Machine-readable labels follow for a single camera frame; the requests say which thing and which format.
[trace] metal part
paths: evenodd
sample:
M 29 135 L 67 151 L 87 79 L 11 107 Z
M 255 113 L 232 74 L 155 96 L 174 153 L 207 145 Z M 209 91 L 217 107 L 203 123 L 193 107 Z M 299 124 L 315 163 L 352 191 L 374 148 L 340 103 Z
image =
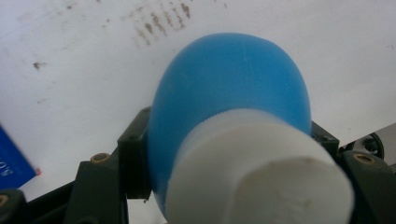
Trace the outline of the metal part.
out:
M 364 154 L 361 154 L 361 153 L 353 154 L 353 158 L 355 158 L 355 160 L 357 160 L 358 162 L 364 163 L 366 165 L 375 164 L 375 160 L 373 160 L 373 158 L 368 157 L 368 156 L 366 156 Z
M 1 194 L 0 195 L 0 208 L 3 207 L 3 205 L 5 205 L 8 202 L 8 195 L 6 194 Z
M 92 163 L 100 163 L 108 160 L 110 158 L 110 155 L 108 153 L 98 153 L 94 156 L 91 157 L 91 162 Z

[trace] brass screw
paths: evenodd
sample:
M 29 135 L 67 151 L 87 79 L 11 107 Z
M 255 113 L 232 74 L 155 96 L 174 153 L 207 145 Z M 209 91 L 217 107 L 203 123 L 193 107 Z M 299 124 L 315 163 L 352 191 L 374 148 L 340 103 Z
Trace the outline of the brass screw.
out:
M 0 194 L 0 208 L 8 202 L 8 196 L 6 194 Z
M 366 164 L 366 165 L 373 165 L 375 163 L 375 160 L 371 157 L 368 157 L 364 154 L 356 153 L 353 155 L 353 158 L 355 160 L 359 161 L 360 163 Z
M 91 157 L 91 162 L 92 163 L 101 163 L 104 161 L 107 161 L 110 158 L 110 155 L 108 153 L 99 153 Z

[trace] white cylindrical cap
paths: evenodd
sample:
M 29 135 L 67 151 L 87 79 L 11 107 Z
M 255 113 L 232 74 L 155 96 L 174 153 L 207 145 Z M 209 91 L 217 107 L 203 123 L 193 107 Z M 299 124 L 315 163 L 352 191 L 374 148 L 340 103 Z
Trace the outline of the white cylindrical cap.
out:
M 253 109 L 192 130 L 168 183 L 172 224 L 348 223 L 353 191 L 310 136 Z

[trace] blue book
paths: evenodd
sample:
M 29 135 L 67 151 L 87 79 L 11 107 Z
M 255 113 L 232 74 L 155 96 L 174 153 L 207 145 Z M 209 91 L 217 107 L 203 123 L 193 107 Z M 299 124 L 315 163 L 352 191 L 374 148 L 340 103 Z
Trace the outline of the blue book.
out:
M 19 188 L 34 176 L 33 167 L 0 126 L 0 189 Z

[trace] black mechanical part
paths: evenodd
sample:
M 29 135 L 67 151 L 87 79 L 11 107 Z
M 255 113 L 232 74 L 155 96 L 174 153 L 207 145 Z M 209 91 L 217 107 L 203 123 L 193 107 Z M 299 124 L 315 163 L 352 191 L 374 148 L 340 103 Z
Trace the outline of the black mechanical part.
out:
M 317 125 L 312 121 L 312 138 L 314 138 L 320 145 L 322 145 L 326 151 L 332 156 L 335 161 L 339 160 L 338 146 L 340 140 L 332 136 L 326 130 Z
M 32 224 L 62 223 L 73 186 L 71 182 L 29 202 Z
M 0 224 L 28 223 L 29 211 L 23 192 L 18 189 L 0 191 Z
M 128 223 L 125 194 L 147 199 L 151 192 L 147 160 L 149 108 L 143 109 L 112 153 L 83 161 L 75 182 L 26 203 L 17 189 L 0 190 L 0 224 Z M 346 172 L 355 191 L 350 223 L 396 223 L 396 177 L 379 158 L 338 149 L 339 140 L 312 123 L 317 140 Z
M 355 191 L 355 208 L 350 223 L 396 223 L 396 177 L 378 157 L 345 151 L 342 167 Z
M 151 183 L 147 155 L 147 107 L 137 114 L 118 140 L 123 185 L 128 199 L 149 199 Z
M 93 160 L 79 165 L 64 223 L 128 223 L 119 155 L 98 154 Z
M 379 159 L 384 160 L 385 158 L 385 149 L 384 145 L 382 144 L 381 138 L 379 138 L 378 134 L 376 133 L 370 133 L 368 136 L 371 138 L 368 138 L 364 140 L 363 145 L 364 148 L 367 149 L 370 154 L 377 156 Z M 341 151 L 349 151 L 353 150 L 354 146 L 356 144 L 356 141 L 351 142 L 346 145 L 345 148 L 340 148 Z

